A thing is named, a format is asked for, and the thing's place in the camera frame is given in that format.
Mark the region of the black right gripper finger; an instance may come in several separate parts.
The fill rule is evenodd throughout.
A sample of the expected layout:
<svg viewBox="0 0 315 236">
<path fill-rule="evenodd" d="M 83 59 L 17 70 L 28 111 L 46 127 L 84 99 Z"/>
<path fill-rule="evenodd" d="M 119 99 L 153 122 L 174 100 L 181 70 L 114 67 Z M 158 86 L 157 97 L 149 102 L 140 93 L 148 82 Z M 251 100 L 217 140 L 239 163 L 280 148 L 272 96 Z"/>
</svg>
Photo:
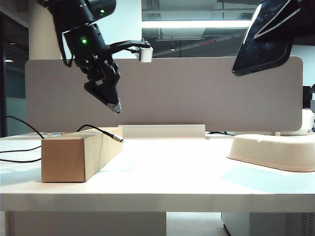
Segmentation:
<svg viewBox="0 0 315 236">
<path fill-rule="evenodd" d="M 280 40 L 299 36 L 301 0 L 287 0 L 284 6 L 255 35 L 255 40 Z"/>
</svg>

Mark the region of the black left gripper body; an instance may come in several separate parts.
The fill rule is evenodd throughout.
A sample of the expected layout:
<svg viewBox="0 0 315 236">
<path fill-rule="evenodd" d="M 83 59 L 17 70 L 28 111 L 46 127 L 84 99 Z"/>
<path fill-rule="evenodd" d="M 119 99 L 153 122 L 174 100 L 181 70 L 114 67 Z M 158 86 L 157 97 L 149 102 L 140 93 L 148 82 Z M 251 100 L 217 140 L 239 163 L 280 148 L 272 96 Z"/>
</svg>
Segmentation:
<svg viewBox="0 0 315 236">
<path fill-rule="evenodd" d="M 78 57 L 78 67 L 87 75 L 88 81 L 101 80 L 115 86 L 120 79 L 118 66 L 110 49 Z"/>
</svg>

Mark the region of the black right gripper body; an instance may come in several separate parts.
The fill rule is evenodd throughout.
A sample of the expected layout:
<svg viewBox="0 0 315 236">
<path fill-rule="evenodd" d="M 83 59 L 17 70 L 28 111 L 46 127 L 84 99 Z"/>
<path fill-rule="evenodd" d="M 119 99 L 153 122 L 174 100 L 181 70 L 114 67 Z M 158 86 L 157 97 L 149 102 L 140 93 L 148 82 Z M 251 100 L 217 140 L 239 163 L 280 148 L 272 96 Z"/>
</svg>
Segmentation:
<svg viewBox="0 0 315 236">
<path fill-rule="evenodd" d="M 315 45 L 315 1 L 298 0 L 298 13 L 293 20 L 294 43 L 298 45 Z"/>
</svg>

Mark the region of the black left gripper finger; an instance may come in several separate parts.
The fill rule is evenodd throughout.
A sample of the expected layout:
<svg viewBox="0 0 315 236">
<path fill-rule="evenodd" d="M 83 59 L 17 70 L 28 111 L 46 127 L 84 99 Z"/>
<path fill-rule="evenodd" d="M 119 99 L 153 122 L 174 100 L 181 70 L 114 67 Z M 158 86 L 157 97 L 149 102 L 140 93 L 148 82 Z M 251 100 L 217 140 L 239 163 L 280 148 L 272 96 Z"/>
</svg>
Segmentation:
<svg viewBox="0 0 315 236">
<path fill-rule="evenodd" d="M 115 80 L 114 80 L 114 106 L 113 106 L 113 111 L 116 114 L 120 114 L 122 112 L 121 104 L 120 104 L 120 100 L 119 100 L 119 95 L 118 95 L 118 92 L 117 92 L 117 83 L 118 83 L 119 78 L 120 78 L 120 75 L 117 75 Z"/>
<path fill-rule="evenodd" d="M 115 114 L 118 113 L 118 94 L 114 85 L 105 81 L 89 81 L 84 84 L 84 89 Z"/>
</svg>

